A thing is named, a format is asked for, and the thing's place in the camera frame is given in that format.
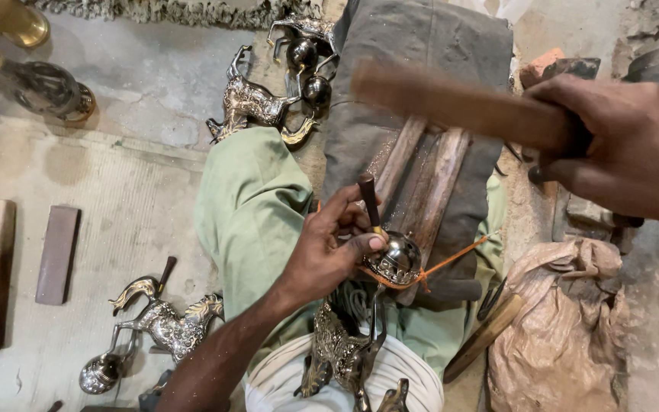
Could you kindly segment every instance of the fringe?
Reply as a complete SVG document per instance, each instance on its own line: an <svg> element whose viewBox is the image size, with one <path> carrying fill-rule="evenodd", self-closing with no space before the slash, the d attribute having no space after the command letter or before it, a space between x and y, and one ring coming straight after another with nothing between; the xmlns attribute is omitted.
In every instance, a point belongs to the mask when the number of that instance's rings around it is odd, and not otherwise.
<svg viewBox="0 0 659 412"><path fill-rule="evenodd" d="M250 9L239 10L224 2L177 0L23 0L40 10L60 14L66 11L80 18L128 17L139 23L169 21L186 26L223 25L231 29L268 29L274 20L289 13L322 17L318 0L264 0Z"/></svg>

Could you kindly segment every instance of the engraved horse statue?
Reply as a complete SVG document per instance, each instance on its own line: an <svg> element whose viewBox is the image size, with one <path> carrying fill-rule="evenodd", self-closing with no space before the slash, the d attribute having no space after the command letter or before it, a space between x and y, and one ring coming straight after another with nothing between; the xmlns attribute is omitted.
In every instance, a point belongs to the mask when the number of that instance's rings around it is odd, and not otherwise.
<svg viewBox="0 0 659 412"><path fill-rule="evenodd" d="M149 304L136 319L116 323L109 352L116 349L116 341L122 329L134 329L147 332L157 346L172 354L172 360L178 364L207 336L210 321L215 316L225 320L223 298L217 294L205 295L196 304L190 305L184 317L179 317L172 305L156 297L158 290L157 279L143 276L126 286L116 300L108 301L114 305L115 316L135 296L143 294L149 298Z"/></svg>
<svg viewBox="0 0 659 412"><path fill-rule="evenodd" d="M271 33L274 31L274 27L276 26L288 26L294 30L294 33L297 35L297 37L305 37L310 40L320 40L329 45L329 48L332 50L332 55L327 57L321 63L317 64L317 67L314 69L315 74L322 66L329 63L330 60L340 56L340 54L337 52L337 48L334 45L334 22L318 20L311 17L303 17L297 15L296 13L289 13L289 15L286 16L286 18L283 20L277 20L271 23L269 35L266 37L266 42L268 42L269 45L274 48L274 60L276 61L279 61L278 54L281 45L285 42L291 41L291 39L288 37L281 37L276 40L276 43L274 43L271 40Z"/></svg>
<svg viewBox="0 0 659 412"><path fill-rule="evenodd" d="M299 77L303 70L297 74L297 86L299 89L298 96L288 96L277 98L265 87L253 83L243 77L238 70L238 61L243 57L243 53L250 51L252 46L241 46L238 53L233 58L230 68L228 68L228 84L225 86L223 95L223 112L225 120L218 123L215 119L207 119L206 124L210 129L214 142L220 142L238 130L245 129L248 126L248 117L257 119L269 126L279 127L281 138L289 145L298 145L303 142L317 122L312 117L306 117L301 127L296 132L289 131L282 123L286 116L286 109L292 104L302 99L302 85Z"/></svg>
<svg viewBox="0 0 659 412"><path fill-rule="evenodd" d="M365 393L365 381L373 371L375 358L385 342L387 321L382 302L386 286L379 285L373 295L370 331L360 332L352 317L327 296L314 316L312 351L304 360L302 385L294 391L303 398L311 397L334 379L355 397L355 412L370 412L371 404ZM379 411L407 411L408 380L398 381L397 389L390 389Z"/></svg>

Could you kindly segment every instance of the metal sphere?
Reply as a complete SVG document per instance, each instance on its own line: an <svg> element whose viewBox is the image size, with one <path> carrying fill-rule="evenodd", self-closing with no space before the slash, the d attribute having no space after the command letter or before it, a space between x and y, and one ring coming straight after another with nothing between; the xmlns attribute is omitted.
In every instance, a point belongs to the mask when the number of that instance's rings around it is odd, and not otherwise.
<svg viewBox="0 0 659 412"><path fill-rule="evenodd" d="M421 274L421 251L399 232L388 232L388 250L378 259L365 258L365 266L394 285L411 284Z"/></svg>
<svg viewBox="0 0 659 412"><path fill-rule="evenodd" d="M294 39L286 50L286 61L288 66L294 70L300 70L302 66L305 71L313 69L319 61L317 46L309 39Z"/></svg>
<svg viewBox="0 0 659 412"><path fill-rule="evenodd" d="M88 394L98 395L114 388L121 375L121 357L110 353L88 360L80 371L78 383Z"/></svg>
<svg viewBox="0 0 659 412"><path fill-rule="evenodd" d="M302 99L316 109L326 107L332 97L332 86L322 76L313 75L304 82L302 87Z"/></svg>

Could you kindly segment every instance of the brass vessel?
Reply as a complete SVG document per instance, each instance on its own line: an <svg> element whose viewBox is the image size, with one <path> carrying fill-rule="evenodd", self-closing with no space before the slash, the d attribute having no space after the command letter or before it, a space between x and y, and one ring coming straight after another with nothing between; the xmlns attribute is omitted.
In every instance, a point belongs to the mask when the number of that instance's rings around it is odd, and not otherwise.
<svg viewBox="0 0 659 412"><path fill-rule="evenodd" d="M0 32L19 47L33 48L47 41L50 23L19 0L0 0Z"/></svg>

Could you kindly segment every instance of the stone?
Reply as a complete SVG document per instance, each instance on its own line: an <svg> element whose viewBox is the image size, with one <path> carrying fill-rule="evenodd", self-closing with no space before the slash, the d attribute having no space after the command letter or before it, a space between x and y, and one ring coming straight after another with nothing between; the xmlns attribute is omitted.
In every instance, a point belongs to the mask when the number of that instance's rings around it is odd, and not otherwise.
<svg viewBox="0 0 659 412"><path fill-rule="evenodd" d="M560 48L553 48L531 61L526 67L520 69L520 82L523 88L527 89L540 83L543 77L543 71L546 67L554 64L556 60L565 58Z"/></svg>

